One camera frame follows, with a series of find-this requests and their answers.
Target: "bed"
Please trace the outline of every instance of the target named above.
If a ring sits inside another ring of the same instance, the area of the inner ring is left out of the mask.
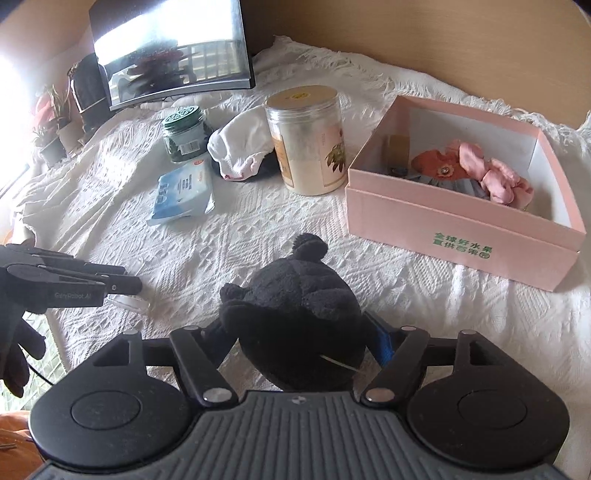
[[[548,293],[483,272],[348,234],[344,189],[300,197],[281,177],[250,183],[214,180],[216,207],[206,217],[149,227],[154,189],[170,171],[161,120],[176,106],[197,103],[219,128],[238,112],[280,90],[321,83],[340,92],[350,162],[396,95],[417,95],[474,106],[542,128],[556,150],[591,225],[591,118],[575,130],[538,113],[511,109],[424,73],[361,54],[310,47],[287,37],[260,52],[257,87],[150,103],[118,113],[79,157],[34,178],[17,205],[37,245],[99,263],[142,264],[147,314],[106,303],[100,309],[48,312],[66,369],[74,368],[118,333],[137,328],[145,338],[216,317],[219,289],[286,255],[296,235],[313,232],[329,244],[325,261],[351,286],[362,307],[394,325],[412,324],[433,336],[480,331],[566,402],[571,431],[557,465],[575,480],[589,477],[591,458],[591,251],[588,243],[558,291]],[[239,349],[222,366],[239,392],[269,388]],[[171,374],[152,374],[169,380]]]

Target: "plastic jar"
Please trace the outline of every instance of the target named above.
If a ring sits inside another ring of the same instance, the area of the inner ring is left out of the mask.
[[[340,187],[347,166],[338,92],[310,85],[272,95],[265,111],[281,175],[300,195],[322,195]]]
[[[164,144],[175,163],[192,160],[207,151],[211,127],[198,106],[184,106],[162,121]]]

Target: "wet wipes pack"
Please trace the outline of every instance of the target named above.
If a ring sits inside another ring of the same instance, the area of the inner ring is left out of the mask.
[[[162,175],[148,225],[159,225],[177,218],[199,216],[213,210],[211,156],[204,153]]]

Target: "wooden wall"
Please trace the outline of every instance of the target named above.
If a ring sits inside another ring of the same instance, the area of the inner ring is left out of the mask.
[[[79,41],[91,4],[25,0],[0,25],[0,54],[32,71]],[[574,127],[591,110],[591,26],[571,0],[242,0],[242,9],[254,52],[288,35]]]

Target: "gray textured handle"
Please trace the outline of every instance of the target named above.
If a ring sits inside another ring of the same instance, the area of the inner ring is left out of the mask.
[[[346,393],[249,392],[202,415],[172,453],[129,472],[84,475],[47,463],[31,480],[567,480],[551,465],[475,473],[419,446],[398,417]]]

